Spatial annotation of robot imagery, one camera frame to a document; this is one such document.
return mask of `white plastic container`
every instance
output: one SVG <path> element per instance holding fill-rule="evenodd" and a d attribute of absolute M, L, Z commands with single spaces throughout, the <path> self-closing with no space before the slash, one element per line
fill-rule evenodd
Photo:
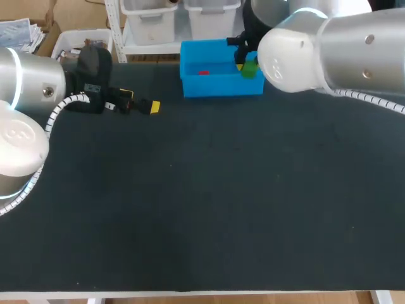
<path fill-rule="evenodd" d="M 193 40 L 233 37 L 240 0 L 185 0 Z"/>
<path fill-rule="evenodd" d="M 67 30 L 59 35 L 53 48 L 52 58 L 56 59 L 59 54 L 65 50 L 70 51 L 74 48 L 84 47 L 84 41 L 90 40 L 103 40 L 107 45 L 108 51 L 111 53 L 113 50 L 113 34 L 107 28 L 100 28 L 96 30 Z"/>
<path fill-rule="evenodd" d="M 139 46 L 175 40 L 176 5 L 168 0 L 120 0 L 121 11 L 129 20 L 134 41 Z"/>

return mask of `wire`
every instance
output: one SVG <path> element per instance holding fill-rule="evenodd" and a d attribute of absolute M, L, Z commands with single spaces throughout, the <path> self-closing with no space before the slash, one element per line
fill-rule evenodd
<path fill-rule="evenodd" d="M 53 125 L 56 121 L 56 118 L 58 115 L 61 113 L 63 108 L 67 106 L 70 103 L 74 103 L 76 101 L 81 101 L 84 103 L 90 103 L 90 99 L 87 97 L 85 94 L 79 94 L 79 95 L 73 95 L 65 98 L 62 100 L 53 110 L 51 113 L 51 116 L 49 117 L 46 128 L 45 128 L 45 133 L 46 137 L 49 139 L 51 137 L 51 132 Z M 0 216 L 10 212 L 12 209 L 17 207 L 27 196 L 30 194 L 30 192 L 33 190 L 34 186 L 36 185 L 41 173 L 42 169 L 44 168 L 44 165 L 40 166 L 38 171 L 31 177 L 30 181 L 28 184 L 25 186 L 24 190 L 20 192 L 20 194 L 17 196 L 16 199 L 14 199 L 11 203 L 8 203 L 6 206 L 4 206 L 2 209 L 0 209 Z"/>
<path fill-rule="evenodd" d="M 384 98 L 379 98 L 379 97 L 375 97 L 375 96 L 372 96 L 369 94 L 356 92 L 356 91 L 352 91 L 352 90 L 345 90 L 345 89 L 337 89 L 337 90 L 333 90 L 333 91 L 334 91 L 334 93 L 336 93 L 340 96 L 351 97 L 354 99 L 365 101 L 367 103 L 371 103 L 376 106 L 381 106 L 382 108 L 405 115 L 405 106 L 401 106 L 400 104 L 393 103 L 392 101 L 386 100 Z"/>
<path fill-rule="evenodd" d="M 90 1 L 90 0 L 84 0 L 84 2 L 105 6 L 105 4 L 104 4 L 104 3 L 101 3 L 101 2 L 95 2 L 95 1 Z M 107 17 L 107 19 L 106 19 L 106 28 L 111 30 L 111 27 L 108 25 L 108 17 Z"/>

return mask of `blue box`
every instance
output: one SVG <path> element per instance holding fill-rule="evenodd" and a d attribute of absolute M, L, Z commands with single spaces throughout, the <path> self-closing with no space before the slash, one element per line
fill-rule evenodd
<path fill-rule="evenodd" d="M 184 97 L 214 97 L 260 95 L 265 76 L 258 71 L 256 78 L 246 79 L 235 64 L 235 46 L 226 40 L 185 41 L 180 51 L 180 78 Z M 249 53 L 253 60 L 257 52 Z M 208 71 L 209 75 L 199 75 Z"/>

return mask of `yellow object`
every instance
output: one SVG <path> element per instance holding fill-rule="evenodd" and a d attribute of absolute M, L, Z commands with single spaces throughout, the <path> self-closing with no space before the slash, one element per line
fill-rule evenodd
<path fill-rule="evenodd" d="M 159 109 L 160 109 L 160 102 L 154 100 L 152 102 L 151 114 L 159 113 Z"/>

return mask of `green block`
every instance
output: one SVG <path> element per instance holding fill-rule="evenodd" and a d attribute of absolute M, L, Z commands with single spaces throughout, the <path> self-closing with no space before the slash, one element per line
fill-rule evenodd
<path fill-rule="evenodd" d="M 244 78 L 254 79 L 259 70 L 259 66 L 254 60 L 246 61 L 245 65 L 242 68 L 241 74 Z"/>

